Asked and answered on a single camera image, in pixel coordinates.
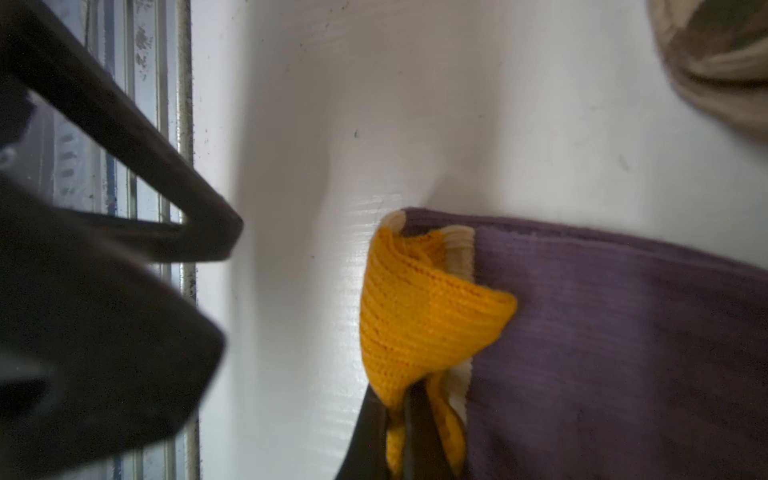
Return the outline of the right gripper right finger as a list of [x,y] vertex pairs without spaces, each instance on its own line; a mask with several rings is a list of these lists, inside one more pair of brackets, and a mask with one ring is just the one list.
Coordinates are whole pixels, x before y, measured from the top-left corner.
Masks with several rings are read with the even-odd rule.
[[402,478],[405,480],[455,479],[442,446],[425,380],[420,380],[408,388],[404,401],[404,420]]

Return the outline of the purple sock with yellow cuff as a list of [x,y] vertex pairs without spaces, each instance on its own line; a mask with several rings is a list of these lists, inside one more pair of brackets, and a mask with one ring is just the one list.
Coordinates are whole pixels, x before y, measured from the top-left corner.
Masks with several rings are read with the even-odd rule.
[[676,245],[407,209],[370,244],[369,384],[404,470],[426,390],[464,479],[763,479],[767,273]]

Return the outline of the beige brown argyle sock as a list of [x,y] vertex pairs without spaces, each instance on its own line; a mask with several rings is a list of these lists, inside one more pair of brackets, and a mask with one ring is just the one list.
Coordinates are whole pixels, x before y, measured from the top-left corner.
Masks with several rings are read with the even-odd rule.
[[767,137],[767,2],[647,3],[673,90],[747,135]]

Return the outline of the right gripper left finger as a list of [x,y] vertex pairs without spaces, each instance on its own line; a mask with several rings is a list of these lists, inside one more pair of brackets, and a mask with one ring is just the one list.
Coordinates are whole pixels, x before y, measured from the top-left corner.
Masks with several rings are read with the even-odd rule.
[[349,448],[336,480],[387,480],[388,412],[370,385],[367,386]]

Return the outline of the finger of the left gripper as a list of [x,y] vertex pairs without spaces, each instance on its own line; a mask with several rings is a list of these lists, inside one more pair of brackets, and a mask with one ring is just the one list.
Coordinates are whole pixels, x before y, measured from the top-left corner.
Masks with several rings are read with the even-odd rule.
[[175,436],[224,350],[224,334],[149,269],[2,180],[3,478]]
[[230,257],[243,221],[40,1],[1,4],[1,70],[41,95],[185,215],[182,224],[79,213],[91,230],[163,263]]

